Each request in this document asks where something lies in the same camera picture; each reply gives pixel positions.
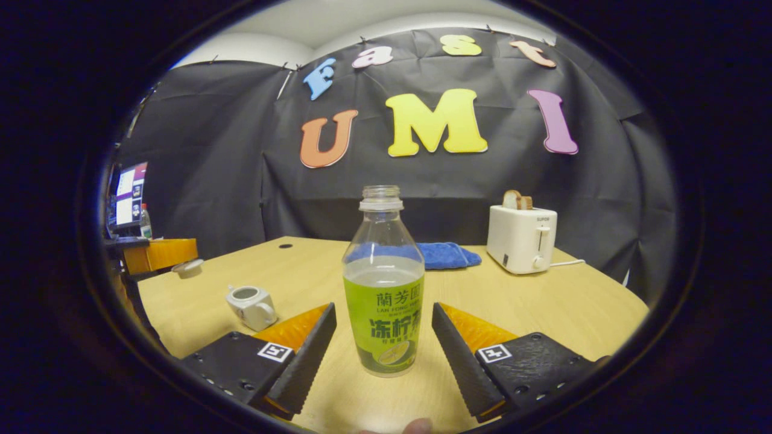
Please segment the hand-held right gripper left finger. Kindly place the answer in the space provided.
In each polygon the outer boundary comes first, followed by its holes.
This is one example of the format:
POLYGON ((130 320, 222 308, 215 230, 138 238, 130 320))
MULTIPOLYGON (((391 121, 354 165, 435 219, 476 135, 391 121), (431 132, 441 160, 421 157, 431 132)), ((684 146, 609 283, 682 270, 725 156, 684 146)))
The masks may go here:
POLYGON ((290 421, 302 412, 337 327, 334 303, 248 335, 230 332, 181 359, 226 396, 290 421))

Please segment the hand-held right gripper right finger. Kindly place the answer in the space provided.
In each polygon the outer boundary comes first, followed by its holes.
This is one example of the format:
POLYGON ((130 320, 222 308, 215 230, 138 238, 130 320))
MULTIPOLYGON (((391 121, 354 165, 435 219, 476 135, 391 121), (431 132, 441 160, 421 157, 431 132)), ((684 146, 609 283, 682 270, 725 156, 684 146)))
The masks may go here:
POLYGON ((479 423, 544 406, 607 360, 590 360, 546 333, 514 335, 447 303, 434 303, 432 329, 479 423))

